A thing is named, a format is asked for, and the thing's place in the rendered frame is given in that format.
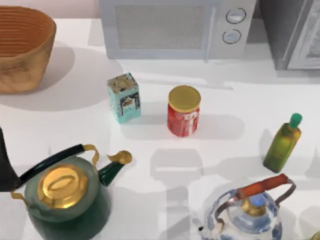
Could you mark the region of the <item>red can with yellow lid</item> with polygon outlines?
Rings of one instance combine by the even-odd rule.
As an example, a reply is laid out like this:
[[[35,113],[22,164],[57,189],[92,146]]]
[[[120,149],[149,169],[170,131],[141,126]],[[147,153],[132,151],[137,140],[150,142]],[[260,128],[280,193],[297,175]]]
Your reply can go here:
[[[167,105],[167,127],[178,137],[188,137],[198,128],[201,95],[189,85],[170,90]]]

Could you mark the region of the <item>light blue tea tin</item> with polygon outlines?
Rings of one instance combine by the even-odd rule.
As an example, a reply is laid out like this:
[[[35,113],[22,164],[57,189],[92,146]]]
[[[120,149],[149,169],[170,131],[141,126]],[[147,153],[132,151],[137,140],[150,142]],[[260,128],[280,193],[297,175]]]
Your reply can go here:
[[[109,103],[119,124],[126,123],[141,115],[139,85],[130,72],[107,82]]]

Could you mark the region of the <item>pale microwave oven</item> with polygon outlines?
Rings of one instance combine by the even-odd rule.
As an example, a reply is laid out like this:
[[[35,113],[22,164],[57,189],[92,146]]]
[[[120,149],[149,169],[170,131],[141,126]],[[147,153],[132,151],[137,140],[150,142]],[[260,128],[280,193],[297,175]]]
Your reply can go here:
[[[209,60],[243,56],[257,0],[98,0],[104,44],[110,59],[205,58],[212,8],[215,8]],[[242,8],[245,19],[226,20]],[[236,29],[235,44],[222,40]]]

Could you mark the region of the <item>microwave knob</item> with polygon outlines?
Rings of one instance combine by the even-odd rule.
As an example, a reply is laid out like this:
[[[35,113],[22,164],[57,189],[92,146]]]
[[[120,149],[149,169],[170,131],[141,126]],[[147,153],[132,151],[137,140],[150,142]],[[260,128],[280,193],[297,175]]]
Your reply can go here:
[[[226,20],[230,24],[239,24],[246,18],[246,11],[243,8],[231,9],[226,14]]]
[[[237,29],[232,29],[230,31],[225,31],[222,35],[222,40],[228,45],[237,43],[242,37],[242,34]]]

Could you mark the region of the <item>dark green kettle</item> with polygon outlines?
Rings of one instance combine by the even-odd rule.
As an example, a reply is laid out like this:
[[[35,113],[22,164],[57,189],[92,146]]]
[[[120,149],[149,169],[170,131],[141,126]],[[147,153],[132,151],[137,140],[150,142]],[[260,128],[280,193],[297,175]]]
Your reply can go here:
[[[93,144],[77,144],[10,179],[7,192],[24,202],[44,240],[91,240],[106,225],[111,213],[106,188],[133,157],[121,150],[97,169],[99,158]]]

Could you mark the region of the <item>green bottle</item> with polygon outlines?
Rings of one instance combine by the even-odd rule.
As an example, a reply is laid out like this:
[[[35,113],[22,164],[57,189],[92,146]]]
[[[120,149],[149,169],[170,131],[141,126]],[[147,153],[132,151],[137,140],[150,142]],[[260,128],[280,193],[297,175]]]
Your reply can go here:
[[[270,171],[280,173],[283,169],[301,136],[299,125],[302,119],[301,114],[294,113],[277,131],[263,160],[263,165]]]

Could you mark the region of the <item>white and blue kettle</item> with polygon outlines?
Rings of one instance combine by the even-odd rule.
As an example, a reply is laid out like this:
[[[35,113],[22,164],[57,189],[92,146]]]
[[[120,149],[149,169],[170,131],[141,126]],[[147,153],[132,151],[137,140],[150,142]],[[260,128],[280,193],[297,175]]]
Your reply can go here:
[[[281,240],[280,203],[295,189],[282,173],[225,192],[198,227],[201,240]]]

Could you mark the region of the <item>brown woven basket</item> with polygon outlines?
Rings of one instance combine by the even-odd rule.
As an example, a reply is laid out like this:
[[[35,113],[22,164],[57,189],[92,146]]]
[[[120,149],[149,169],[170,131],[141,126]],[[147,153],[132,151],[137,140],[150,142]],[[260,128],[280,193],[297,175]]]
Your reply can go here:
[[[0,94],[35,90],[48,66],[57,26],[46,13],[0,5]]]

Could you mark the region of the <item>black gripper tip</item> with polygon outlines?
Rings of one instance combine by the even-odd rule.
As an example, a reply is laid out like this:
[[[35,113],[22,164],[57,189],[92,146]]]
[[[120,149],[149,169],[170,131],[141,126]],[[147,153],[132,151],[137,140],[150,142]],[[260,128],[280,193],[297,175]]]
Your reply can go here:
[[[11,192],[18,189],[21,180],[11,166],[3,130],[0,127],[0,192]]]

